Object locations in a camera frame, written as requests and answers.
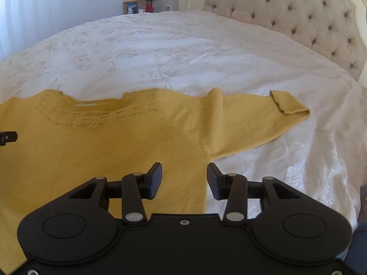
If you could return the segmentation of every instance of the framed photo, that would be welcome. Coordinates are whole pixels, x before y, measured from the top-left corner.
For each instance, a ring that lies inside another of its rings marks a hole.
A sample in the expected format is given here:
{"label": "framed photo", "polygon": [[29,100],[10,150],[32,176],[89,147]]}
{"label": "framed photo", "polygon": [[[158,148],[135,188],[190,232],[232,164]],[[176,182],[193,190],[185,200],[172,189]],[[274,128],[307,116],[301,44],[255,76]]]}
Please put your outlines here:
{"label": "framed photo", "polygon": [[137,14],[139,11],[139,4],[137,1],[124,2],[125,14]]}

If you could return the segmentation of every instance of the dark blue fabric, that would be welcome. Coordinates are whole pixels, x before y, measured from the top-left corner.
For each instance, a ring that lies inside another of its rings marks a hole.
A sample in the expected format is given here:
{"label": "dark blue fabric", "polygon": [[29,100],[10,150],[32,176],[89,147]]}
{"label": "dark blue fabric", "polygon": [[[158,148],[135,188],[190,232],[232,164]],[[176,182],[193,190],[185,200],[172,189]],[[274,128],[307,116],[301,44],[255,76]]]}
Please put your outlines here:
{"label": "dark blue fabric", "polygon": [[367,222],[359,225],[344,260],[358,275],[367,275]]}

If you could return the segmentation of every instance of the white wall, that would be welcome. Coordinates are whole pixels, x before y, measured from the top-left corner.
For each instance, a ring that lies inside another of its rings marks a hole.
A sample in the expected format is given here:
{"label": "white wall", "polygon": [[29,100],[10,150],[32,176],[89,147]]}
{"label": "white wall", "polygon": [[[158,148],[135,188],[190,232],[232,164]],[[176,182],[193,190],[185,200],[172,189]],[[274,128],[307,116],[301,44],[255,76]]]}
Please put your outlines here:
{"label": "white wall", "polygon": [[[127,0],[0,0],[0,61],[76,25],[123,14]],[[155,12],[177,0],[155,1]]]}

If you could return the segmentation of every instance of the white bedspread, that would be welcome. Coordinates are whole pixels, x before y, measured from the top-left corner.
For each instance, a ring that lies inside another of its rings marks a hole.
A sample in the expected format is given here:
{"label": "white bedspread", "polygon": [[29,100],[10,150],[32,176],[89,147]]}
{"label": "white bedspread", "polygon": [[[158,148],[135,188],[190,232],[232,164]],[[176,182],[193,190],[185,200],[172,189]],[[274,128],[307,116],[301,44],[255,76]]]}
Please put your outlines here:
{"label": "white bedspread", "polygon": [[[192,95],[213,87],[291,92],[311,108],[309,119],[216,163],[252,181],[274,176],[356,226],[367,164],[366,91],[283,34],[202,11],[133,14],[66,30],[0,63],[0,102],[48,88],[91,100],[156,87]],[[225,202],[210,192],[207,199],[208,213],[223,213]],[[250,200],[249,217],[259,212],[258,200]]]}

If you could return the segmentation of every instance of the headboard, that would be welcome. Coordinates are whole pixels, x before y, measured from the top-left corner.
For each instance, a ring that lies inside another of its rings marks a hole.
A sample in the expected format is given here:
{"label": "headboard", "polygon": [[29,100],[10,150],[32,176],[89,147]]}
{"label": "headboard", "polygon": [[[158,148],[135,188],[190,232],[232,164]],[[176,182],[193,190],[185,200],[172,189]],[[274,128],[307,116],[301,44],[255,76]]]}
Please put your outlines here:
{"label": "headboard", "polygon": [[179,0],[179,5],[283,33],[367,85],[367,0]]}

